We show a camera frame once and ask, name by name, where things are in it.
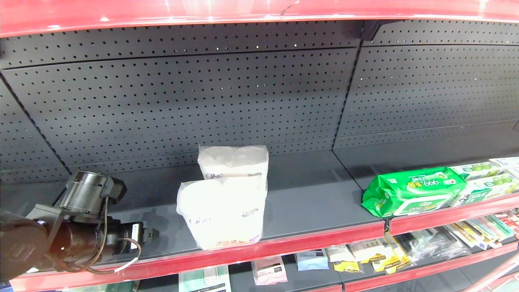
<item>green wet wipes package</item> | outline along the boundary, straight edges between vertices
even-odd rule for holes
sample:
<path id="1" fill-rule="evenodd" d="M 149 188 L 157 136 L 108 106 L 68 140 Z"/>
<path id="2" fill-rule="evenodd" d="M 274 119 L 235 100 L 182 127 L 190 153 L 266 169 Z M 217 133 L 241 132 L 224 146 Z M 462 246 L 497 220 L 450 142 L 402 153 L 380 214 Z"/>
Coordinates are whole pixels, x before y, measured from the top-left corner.
<path id="1" fill-rule="evenodd" d="M 467 183 L 448 167 L 378 175 L 362 197 L 362 206 L 377 217 L 409 215 L 440 208 Z"/>

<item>wire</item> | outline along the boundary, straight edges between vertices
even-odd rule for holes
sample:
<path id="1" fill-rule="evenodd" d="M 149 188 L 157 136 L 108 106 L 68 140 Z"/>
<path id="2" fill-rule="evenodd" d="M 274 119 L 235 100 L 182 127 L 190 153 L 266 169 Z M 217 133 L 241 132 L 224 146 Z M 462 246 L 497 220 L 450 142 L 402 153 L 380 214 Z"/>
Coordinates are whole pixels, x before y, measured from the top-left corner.
<path id="1" fill-rule="evenodd" d="M 110 270 L 110 271 L 100 271 L 100 270 L 91 268 L 92 265 L 94 265 L 97 262 L 97 260 L 99 260 L 99 257 L 103 253 L 104 246 L 106 245 L 106 237 L 107 237 L 107 235 L 108 235 L 108 197 L 105 198 L 105 201 L 104 201 L 104 232 L 103 232 L 103 241 L 101 243 L 101 246 L 99 247 L 98 253 L 95 255 L 94 258 L 92 258 L 91 260 L 88 260 L 86 264 L 74 264 L 76 267 L 79 268 L 79 269 L 74 269 L 74 268 L 70 267 L 67 263 L 65 263 L 64 261 L 62 261 L 60 259 L 54 258 L 52 255 L 49 255 L 49 254 L 45 253 L 45 256 L 47 258 L 53 260 L 54 262 L 56 262 L 56 264 L 58 264 L 66 272 L 79 273 L 79 272 L 82 272 L 82 271 L 88 271 L 88 272 L 90 272 L 92 274 L 97 274 L 97 275 L 105 275 L 105 274 L 111 274 L 111 273 L 119 272 L 119 271 L 127 268 L 129 265 L 133 264 L 134 262 L 136 262 L 139 259 L 139 256 L 141 255 L 141 252 L 142 252 L 141 245 L 136 240 L 133 240 L 133 239 L 127 238 L 127 237 L 123 237 L 123 238 L 118 238 L 117 240 L 127 241 L 127 242 L 130 242 L 130 243 L 133 243 L 133 244 L 135 244 L 137 246 L 137 249 L 139 250 L 139 253 L 137 254 L 137 256 L 133 260 L 129 261 L 125 265 L 123 265 L 123 266 L 121 266 L 121 267 L 119 267 L 119 268 L 117 268 L 115 270 Z"/>

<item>wet wipes pack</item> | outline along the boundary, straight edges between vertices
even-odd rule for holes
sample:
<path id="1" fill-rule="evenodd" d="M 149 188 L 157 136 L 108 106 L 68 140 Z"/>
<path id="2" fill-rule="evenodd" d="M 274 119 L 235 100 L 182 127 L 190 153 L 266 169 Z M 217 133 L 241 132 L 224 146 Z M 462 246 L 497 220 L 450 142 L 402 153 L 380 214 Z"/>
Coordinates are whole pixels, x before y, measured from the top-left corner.
<path id="1" fill-rule="evenodd" d="M 378 175 L 362 197 L 362 206 L 377 217 L 416 214 L 440 208 L 467 183 L 448 167 Z"/>
<path id="2" fill-rule="evenodd" d="M 328 270 L 328 257 L 323 248 L 295 254 L 298 271 Z"/>

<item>blue package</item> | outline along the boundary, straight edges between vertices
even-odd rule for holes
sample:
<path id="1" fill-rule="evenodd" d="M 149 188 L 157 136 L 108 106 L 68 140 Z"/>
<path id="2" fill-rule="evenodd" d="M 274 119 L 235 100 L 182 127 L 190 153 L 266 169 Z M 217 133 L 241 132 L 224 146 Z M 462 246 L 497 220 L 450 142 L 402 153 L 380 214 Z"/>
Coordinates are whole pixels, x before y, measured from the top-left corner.
<path id="1" fill-rule="evenodd" d="M 295 255 L 298 271 L 328 270 L 328 256 L 324 248 L 304 251 Z"/>

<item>white toilet paper package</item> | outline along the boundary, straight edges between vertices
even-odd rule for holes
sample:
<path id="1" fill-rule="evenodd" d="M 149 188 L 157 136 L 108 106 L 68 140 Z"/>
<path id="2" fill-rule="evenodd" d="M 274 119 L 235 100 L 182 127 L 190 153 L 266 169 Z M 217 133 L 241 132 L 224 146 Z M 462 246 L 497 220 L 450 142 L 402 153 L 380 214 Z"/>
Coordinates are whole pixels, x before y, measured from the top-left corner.
<path id="1" fill-rule="evenodd" d="M 265 145 L 200 146 L 198 164 L 205 179 L 261 176 L 266 181 L 268 150 Z"/>
<path id="2" fill-rule="evenodd" d="M 201 249 L 251 244 L 263 234 L 266 196 L 260 176 L 184 182 L 176 211 Z"/>

